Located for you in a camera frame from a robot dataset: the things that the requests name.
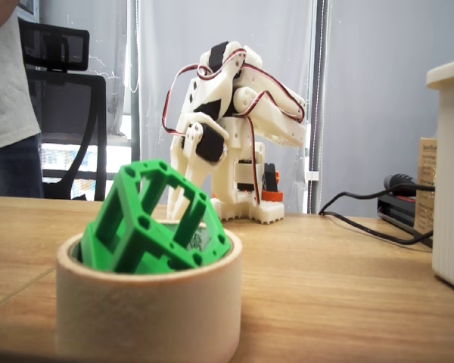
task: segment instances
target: white t-shirt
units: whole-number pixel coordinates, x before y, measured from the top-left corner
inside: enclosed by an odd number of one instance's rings
[[[15,13],[0,28],[0,147],[40,133],[29,97]]]

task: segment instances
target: robot claw finger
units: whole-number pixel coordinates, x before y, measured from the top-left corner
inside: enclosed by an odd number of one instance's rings
[[[166,96],[163,127],[173,135],[171,165],[201,186],[212,175],[212,204],[222,220],[255,219],[269,224],[284,218],[279,174],[266,163],[262,136],[281,146],[304,143],[306,102],[270,76],[252,49],[224,42],[202,54],[199,64],[182,68]],[[196,70],[175,129],[166,126],[169,97],[181,74]],[[168,219],[180,219],[190,201],[170,188]]]

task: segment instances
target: jeans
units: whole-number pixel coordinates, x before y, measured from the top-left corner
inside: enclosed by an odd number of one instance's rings
[[[39,135],[0,148],[0,197],[43,196]]]

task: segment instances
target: wooden desk surface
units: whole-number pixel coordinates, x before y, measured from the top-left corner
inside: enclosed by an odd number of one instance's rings
[[[99,207],[0,198],[0,349],[54,354],[55,253]],[[380,220],[362,223],[407,237]],[[319,216],[225,226],[244,243],[233,362],[454,361],[454,290],[434,277],[427,247]]]

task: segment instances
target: cardboard box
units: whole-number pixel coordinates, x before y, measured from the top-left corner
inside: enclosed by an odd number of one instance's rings
[[[417,184],[435,185],[436,161],[437,139],[422,138],[418,157]],[[417,191],[414,229],[420,234],[426,234],[434,229],[434,196],[435,193]]]

